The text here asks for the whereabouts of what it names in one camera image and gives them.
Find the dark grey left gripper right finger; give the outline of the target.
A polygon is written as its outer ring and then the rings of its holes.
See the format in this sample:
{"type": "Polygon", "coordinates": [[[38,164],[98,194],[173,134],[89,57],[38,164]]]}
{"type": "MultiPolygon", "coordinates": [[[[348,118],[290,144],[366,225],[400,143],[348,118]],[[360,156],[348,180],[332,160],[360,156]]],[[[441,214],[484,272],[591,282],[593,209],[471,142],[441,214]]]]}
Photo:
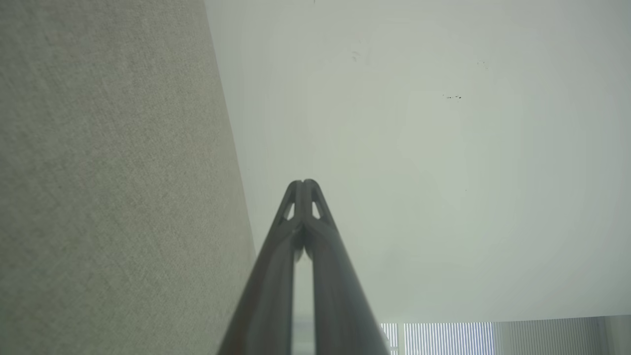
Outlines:
{"type": "Polygon", "coordinates": [[[324,193],[304,180],[304,241],[313,263],[316,355],[389,355],[324,193]]]}

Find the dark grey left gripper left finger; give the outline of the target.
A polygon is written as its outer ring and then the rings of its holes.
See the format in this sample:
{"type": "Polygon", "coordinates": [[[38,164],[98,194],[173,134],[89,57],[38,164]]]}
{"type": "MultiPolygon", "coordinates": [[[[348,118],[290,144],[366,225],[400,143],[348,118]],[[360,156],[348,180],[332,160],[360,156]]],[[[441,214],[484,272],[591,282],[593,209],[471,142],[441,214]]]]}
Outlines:
{"type": "Polygon", "coordinates": [[[303,250],[302,182],[282,198],[218,355],[291,355],[294,267],[303,250]]]}

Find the white vertical window blinds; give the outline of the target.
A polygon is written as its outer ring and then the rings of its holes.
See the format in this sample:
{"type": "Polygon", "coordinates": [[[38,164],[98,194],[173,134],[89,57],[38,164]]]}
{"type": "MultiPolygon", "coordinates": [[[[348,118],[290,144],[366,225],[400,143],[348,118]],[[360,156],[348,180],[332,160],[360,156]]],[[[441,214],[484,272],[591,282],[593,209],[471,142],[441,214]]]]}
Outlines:
{"type": "Polygon", "coordinates": [[[381,329],[390,355],[631,355],[631,315],[381,329]]]}

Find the beige fabric panel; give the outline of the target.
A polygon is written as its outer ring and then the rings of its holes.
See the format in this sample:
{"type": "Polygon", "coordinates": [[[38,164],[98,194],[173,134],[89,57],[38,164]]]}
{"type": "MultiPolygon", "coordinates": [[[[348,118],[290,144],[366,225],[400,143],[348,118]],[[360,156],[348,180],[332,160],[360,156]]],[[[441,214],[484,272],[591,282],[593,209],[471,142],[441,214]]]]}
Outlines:
{"type": "Polygon", "coordinates": [[[215,355],[254,254],[204,0],[0,0],[0,355],[215,355]]]}

